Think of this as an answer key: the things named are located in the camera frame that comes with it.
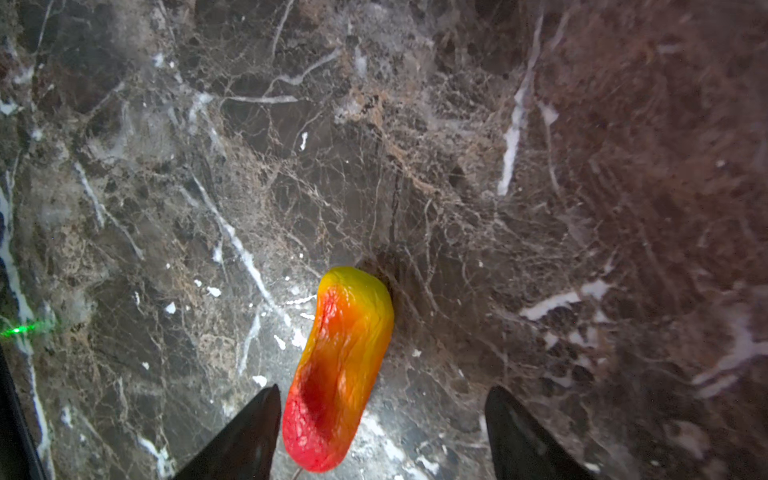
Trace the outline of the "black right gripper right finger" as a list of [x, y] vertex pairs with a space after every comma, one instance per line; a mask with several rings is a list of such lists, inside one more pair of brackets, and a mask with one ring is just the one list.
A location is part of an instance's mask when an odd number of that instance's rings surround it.
[[498, 480], [593, 477], [504, 387], [489, 390], [484, 414]]

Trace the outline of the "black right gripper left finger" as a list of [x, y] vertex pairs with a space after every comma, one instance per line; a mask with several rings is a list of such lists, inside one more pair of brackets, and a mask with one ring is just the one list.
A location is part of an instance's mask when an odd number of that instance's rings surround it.
[[174, 480], [269, 479], [281, 420], [277, 384], [263, 388]]

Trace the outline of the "red yellow mango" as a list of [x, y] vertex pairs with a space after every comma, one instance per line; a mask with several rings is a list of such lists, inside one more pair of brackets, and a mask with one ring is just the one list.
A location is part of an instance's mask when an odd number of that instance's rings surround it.
[[354, 267], [322, 277], [282, 423], [285, 450], [304, 470], [323, 473], [344, 460], [394, 326], [391, 296], [379, 279]]

